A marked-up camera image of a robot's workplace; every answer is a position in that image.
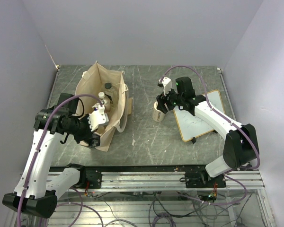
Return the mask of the beige round lotion bottle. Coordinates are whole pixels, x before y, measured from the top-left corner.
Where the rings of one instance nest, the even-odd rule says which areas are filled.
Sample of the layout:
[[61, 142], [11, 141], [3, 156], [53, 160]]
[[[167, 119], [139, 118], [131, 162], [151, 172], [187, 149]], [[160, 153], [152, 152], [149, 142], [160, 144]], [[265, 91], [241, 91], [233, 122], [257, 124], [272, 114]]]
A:
[[153, 111], [152, 111], [152, 118], [155, 122], [161, 122], [165, 118], [165, 114], [157, 109], [158, 102], [155, 102], [153, 105]]

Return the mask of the chrome bottle white cap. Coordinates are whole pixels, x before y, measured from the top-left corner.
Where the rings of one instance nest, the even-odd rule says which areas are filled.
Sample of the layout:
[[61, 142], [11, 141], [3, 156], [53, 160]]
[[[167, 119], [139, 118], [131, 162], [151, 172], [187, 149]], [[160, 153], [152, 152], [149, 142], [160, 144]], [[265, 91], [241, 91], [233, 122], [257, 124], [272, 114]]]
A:
[[105, 110], [109, 112], [111, 107], [110, 107], [110, 99], [108, 98], [108, 96], [105, 95], [104, 92], [99, 92], [98, 97], [101, 100], [102, 104], [104, 105]]

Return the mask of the beige squeeze tube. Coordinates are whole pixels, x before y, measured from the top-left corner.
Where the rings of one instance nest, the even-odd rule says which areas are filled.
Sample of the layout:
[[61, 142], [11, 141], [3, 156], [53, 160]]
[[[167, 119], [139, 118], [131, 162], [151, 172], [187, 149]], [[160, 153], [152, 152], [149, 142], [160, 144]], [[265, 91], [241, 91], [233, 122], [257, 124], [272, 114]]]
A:
[[131, 115], [132, 114], [132, 109], [133, 109], [133, 98], [130, 97], [128, 98], [128, 106], [127, 106], [127, 115]]

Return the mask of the cream canvas tote bag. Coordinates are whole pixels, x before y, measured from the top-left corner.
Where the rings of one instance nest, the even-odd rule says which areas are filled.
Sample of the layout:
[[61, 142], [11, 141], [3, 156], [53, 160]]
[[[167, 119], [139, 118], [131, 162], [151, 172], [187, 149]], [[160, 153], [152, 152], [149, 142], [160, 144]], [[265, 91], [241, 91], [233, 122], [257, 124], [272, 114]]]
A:
[[77, 84], [75, 95], [81, 97], [76, 115], [87, 117], [87, 132], [92, 138], [79, 142], [80, 145], [107, 152], [115, 131], [123, 132], [131, 110], [129, 89], [124, 81], [124, 72], [108, 70], [95, 62], [83, 72]]

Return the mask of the clear square bottle black cap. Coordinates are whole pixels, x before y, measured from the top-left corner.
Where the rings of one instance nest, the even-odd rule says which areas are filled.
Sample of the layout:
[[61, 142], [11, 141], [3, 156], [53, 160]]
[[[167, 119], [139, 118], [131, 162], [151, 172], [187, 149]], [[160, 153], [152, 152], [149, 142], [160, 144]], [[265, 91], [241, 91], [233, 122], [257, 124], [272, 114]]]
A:
[[108, 96], [113, 96], [115, 90], [111, 83], [109, 82], [105, 83], [104, 88], [105, 88], [105, 94], [107, 94]]

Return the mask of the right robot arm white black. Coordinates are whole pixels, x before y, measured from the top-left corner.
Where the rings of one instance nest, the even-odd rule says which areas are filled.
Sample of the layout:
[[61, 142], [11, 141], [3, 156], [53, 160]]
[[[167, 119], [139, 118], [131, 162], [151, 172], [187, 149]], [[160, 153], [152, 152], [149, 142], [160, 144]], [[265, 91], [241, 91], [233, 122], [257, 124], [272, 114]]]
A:
[[257, 135], [253, 125], [243, 125], [214, 107], [205, 95], [196, 95], [189, 77], [176, 79], [176, 89], [171, 79], [164, 77], [158, 82], [163, 92], [156, 97], [157, 108], [166, 114], [178, 107], [210, 125], [225, 141], [223, 154], [207, 164], [199, 175], [200, 184], [210, 187], [218, 175], [237, 169], [242, 165], [259, 160]]

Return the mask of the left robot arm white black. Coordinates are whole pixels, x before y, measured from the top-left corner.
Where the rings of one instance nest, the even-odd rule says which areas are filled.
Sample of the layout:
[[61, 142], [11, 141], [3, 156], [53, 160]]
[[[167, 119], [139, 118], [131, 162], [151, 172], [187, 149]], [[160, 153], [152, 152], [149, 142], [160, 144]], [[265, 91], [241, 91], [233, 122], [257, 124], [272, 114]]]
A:
[[24, 172], [14, 191], [4, 195], [2, 203], [21, 215], [50, 218], [59, 198], [71, 187], [87, 184], [86, 167], [68, 164], [51, 182], [47, 177], [58, 144], [70, 135], [77, 143], [93, 139], [98, 127], [107, 122], [105, 106], [94, 95], [61, 94], [57, 105], [35, 116], [33, 143]]

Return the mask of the yellow-framed whiteboard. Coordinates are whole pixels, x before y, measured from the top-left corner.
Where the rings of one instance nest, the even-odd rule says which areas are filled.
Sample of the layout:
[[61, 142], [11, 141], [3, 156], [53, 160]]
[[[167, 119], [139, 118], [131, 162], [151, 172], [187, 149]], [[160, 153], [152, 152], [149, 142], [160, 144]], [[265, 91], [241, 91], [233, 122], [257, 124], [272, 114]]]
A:
[[[207, 93], [209, 101], [219, 111], [225, 114], [222, 97], [219, 90], [213, 90]], [[188, 111], [181, 111], [175, 107], [174, 116], [178, 125], [181, 139], [184, 142], [195, 140], [197, 137], [214, 131], [213, 127], [204, 122], [202, 119], [193, 116]]]

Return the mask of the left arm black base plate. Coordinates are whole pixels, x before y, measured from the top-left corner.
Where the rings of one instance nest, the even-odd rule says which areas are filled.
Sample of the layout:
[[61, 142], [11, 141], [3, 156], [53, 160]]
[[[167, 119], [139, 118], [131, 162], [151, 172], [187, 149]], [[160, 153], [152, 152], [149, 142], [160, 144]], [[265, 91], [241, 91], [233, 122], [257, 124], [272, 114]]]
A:
[[102, 174], [100, 172], [87, 172], [81, 180], [81, 188], [100, 189], [102, 184]]

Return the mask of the aluminium rail frame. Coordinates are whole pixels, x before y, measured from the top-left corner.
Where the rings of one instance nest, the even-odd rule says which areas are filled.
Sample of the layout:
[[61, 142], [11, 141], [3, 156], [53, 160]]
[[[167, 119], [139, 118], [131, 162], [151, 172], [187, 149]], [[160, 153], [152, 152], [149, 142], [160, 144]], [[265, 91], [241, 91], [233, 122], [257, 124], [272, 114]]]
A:
[[[198, 188], [186, 188], [182, 180], [185, 172], [104, 172], [92, 169], [87, 172], [100, 172], [102, 174], [102, 184], [100, 189], [89, 189], [96, 192], [139, 192], [139, 191], [189, 191]], [[31, 176], [26, 180], [21, 177], [15, 188], [17, 193], [22, 190], [27, 191], [27, 196], [40, 198], [47, 191], [65, 192], [75, 186], [81, 188], [81, 180], [84, 174], [73, 168], [66, 168], [62, 172], [49, 172], [40, 176]], [[256, 171], [232, 172], [224, 175], [225, 188], [221, 190], [255, 190], [263, 189], [264, 183], [260, 173]], [[200, 190], [210, 190], [213, 188], [199, 188]]]

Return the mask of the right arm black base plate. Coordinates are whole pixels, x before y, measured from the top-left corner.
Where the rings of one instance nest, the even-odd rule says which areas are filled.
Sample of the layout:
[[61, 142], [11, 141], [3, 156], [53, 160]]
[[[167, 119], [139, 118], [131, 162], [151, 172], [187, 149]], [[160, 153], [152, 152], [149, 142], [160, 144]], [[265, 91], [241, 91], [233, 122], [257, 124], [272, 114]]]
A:
[[226, 187], [224, 175], [210, 177], [205, 165], [185, 166], [185, 174], [181, 181], [185, 183], [186, 188], [213, 188], [214, 184], [218, 188]]

